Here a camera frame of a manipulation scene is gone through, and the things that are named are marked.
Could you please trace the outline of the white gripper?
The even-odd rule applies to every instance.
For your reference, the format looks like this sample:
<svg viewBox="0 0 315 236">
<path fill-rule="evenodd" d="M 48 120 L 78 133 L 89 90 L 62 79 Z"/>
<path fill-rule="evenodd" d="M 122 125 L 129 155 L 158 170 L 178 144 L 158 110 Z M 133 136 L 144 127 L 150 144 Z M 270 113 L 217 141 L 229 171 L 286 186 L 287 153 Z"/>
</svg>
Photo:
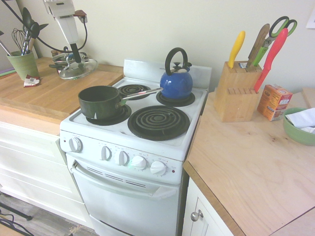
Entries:
<svg viewBox="0 0 315 236">
<path fill-rule="evenodd" d="M 77 48 L 78 31 L 73 15 L 55 17 L 59 24 L 66 41 L 71 44 L 72 53 L 76 63 L 81 63 L 81 56 Z"/>
</svg>

